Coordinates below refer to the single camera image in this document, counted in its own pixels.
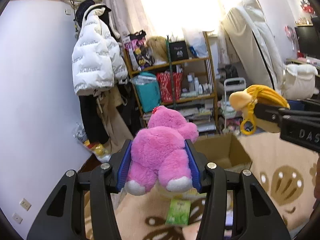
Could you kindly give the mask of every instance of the teal bag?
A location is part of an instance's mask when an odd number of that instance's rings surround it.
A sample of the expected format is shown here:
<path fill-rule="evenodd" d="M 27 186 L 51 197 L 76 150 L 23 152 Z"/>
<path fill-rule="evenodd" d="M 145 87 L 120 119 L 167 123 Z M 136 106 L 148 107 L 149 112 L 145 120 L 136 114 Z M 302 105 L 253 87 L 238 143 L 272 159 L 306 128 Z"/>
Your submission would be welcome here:
<path fill-rule="evenodd" d="M 143 112 L 151 112 L 156 106 L 160 105 L 160 88 L 155 75 L 142 72 L 137 76 L 137 82 L 134 84 Z"/>

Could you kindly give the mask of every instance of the black box with number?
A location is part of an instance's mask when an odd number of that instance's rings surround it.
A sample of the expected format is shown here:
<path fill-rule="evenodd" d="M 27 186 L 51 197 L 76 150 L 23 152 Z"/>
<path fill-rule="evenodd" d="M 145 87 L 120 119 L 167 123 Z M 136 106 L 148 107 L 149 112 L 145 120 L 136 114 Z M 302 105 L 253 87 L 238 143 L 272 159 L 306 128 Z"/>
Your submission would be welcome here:
<path fill-rule="evenodd" d="M 188 59 L 187 45 L 185 41 L 169 43 L 171 61 Z"/>

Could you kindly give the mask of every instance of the black zipper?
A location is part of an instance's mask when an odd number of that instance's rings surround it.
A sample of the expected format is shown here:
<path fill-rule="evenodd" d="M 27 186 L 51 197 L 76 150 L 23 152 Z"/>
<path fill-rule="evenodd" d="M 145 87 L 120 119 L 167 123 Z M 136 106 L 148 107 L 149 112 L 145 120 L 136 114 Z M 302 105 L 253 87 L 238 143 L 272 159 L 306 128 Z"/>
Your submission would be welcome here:
<path fill-rule="evenodd" d="M 272 89 L 275 90 L 275 84 L 273 83 L 273 78 L 272 78 L 271 72 L 270 72 L 270 70 L 269 70 L 269 68 L 268 68 L 268 65 L 267 65 L 267 62 L 266 62 L 266 60 L 265 60 L 265 58 L 264 58 L 264 56 L 263 56 L 263 53 L 262 53 L 262 50 L 261 50 L 261 48 L 260 48 L 260 46 L 259 46 L 259 43 L 258 43 L 258 41 L 257 41 L 257 38 L 256 38 L 256 36 L 254 35 L 253 32 L 252 32 L 252 35 L 254 36 L 254 39 L 255 39 L 255 41 L 256 41 L 256 43 L 257 43 L 257 46 L 258 46 L 258 48 L 259 48 L 261 57 L 262 57 L 262 59 L 263 59 L 263 63 L 264 63 L 264 65 L 265 65 L 265 67 L 266 67 L 266 69 L 267 69 L 267 71 L 268 71 L 268 74 L 269 74 L 269 77 L 270 77 L 270 80 L 271 80 L 271 84 L 272 84 Z"/>

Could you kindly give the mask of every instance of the red gift bag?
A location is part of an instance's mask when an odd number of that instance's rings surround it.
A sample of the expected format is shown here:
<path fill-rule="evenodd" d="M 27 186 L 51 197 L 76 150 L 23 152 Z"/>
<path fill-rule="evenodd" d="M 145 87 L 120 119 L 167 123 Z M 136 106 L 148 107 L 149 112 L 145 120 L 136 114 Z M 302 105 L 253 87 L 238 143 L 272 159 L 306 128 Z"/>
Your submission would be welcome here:
<path fill-rule="evenodd" d="M 173 73 L 173 82 L 176 87 L 176 100 L 179 100 L 181 96 L 181 83 L 183 73 Z M 172 98 L 172 86 L 169 72 L 157 73 L 157 80 L 159 82 L 161 100 L 165 103 L 173 102 Z"/>

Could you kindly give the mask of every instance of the yellow toy in plastic bag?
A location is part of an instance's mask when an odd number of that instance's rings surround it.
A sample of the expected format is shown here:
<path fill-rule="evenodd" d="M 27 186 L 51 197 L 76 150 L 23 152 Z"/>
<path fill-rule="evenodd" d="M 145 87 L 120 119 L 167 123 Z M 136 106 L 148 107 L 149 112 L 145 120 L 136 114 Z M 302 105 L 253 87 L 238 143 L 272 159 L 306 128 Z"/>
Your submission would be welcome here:
<path fill-rule="evenodd" d="M 230 95 L 229 102 L 236 111 L 242 111 L 243 113 L 244 120 L 240 125 L 240 130 L 245 135 L 251 135 L 255 133 L 257 127 L 272 133 L 280 132 L 280 129 L 276 123 L 259 119 L 254 115 L 254 107 L 257 103 L 290 108 L 285 98 L 283 98 L 273 89 L 264 85 L 252 85 L 244 91 L 234 92 Z M 246 131 L 244 129 L 244 125 L 247 122 L 252 123 L 252 131 Z"/>

